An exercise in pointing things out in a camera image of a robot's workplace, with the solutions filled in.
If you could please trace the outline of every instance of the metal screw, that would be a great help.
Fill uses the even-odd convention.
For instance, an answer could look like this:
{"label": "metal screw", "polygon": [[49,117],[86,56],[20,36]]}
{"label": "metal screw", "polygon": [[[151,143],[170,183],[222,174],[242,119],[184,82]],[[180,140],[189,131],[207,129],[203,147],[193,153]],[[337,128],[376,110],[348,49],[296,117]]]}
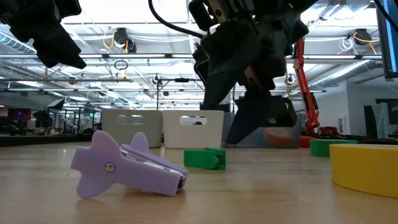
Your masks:
{"label": "metal screw", "polygon": [[115,169],[116,169],[116,166],[114,165],[113,162],[109,162],[109,163],[105,164],[105,172],[111,174],[114,172]]}

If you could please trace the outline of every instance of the desk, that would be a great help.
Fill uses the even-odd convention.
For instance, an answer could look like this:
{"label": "desk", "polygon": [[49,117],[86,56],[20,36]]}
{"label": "desk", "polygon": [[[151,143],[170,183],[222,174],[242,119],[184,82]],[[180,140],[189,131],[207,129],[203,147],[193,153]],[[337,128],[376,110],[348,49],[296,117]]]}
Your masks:
{"label": "desk", "polygon": [[[398,223],[398,199],[332,184],[329,159],[308,149],[227,149],[227,170],[190,169],[176,197],[114,185],[82,200],[69,169],[79,144],[2,148],[0,223]],[[183,151],[165,158],[181,164]]]}

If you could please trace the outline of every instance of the orange object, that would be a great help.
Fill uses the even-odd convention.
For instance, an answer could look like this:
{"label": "orange object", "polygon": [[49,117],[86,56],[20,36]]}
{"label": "orange object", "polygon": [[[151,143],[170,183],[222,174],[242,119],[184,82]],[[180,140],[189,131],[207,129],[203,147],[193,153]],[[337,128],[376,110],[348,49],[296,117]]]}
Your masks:
{"label": "orange object", "polygon": [[338,134],[336,127],[319,127],[319,132],[321,132],[321,134],[329,134],[329,133]]}
{"label": "orange object", "polygon": [[290,148],[294,146],[295,141],[287,131],[276,130],[277,129],[264,128],[264,139],[266,140],[268,147]]}
{"label": "orange object", "polygon": [[311,136],[301,136],[300,138],[300,147],[310,147],[310,141],[313,139],[318,139]]}
{"label": "orange object", "polygon": [[314,129],[319,127],[318,120],[318,105],[315,97],[310,92],[308,87],[307,78],[304,73],[304,39],[301,38],[295,44],[295,56],[294,56],[294,70],[297,76],[298,86],[303,96],[305,104],[305,114],[307,115],[307,132],[314,133]]}

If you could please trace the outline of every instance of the green plastic clip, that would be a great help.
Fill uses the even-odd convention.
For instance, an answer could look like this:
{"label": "green plastic clip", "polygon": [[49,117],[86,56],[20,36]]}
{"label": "green plastic clip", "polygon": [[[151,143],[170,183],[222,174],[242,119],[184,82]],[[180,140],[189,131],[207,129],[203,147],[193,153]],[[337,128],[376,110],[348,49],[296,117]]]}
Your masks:
{"label": "green plastic clip", "polygon": [[184,150],[184,166],[211,170],[225,170],[224,149]]}

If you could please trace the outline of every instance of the bin handle cutout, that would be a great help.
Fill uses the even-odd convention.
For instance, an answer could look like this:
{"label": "bin handle cutout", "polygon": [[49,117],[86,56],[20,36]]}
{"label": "bin handle cutout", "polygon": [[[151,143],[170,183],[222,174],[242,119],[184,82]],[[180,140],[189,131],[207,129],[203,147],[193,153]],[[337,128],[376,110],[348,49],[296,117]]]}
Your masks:
{"label": "bin handle cutout", "polygon": [[141,115],[119,115],[116,121],[119,124],[142,125],[144,124],[144,117]]}
{"label": "bin handle cutout", "polygon": [[204,126],[207,124],[205,116],[181,116],[180,124],[187,126]]}

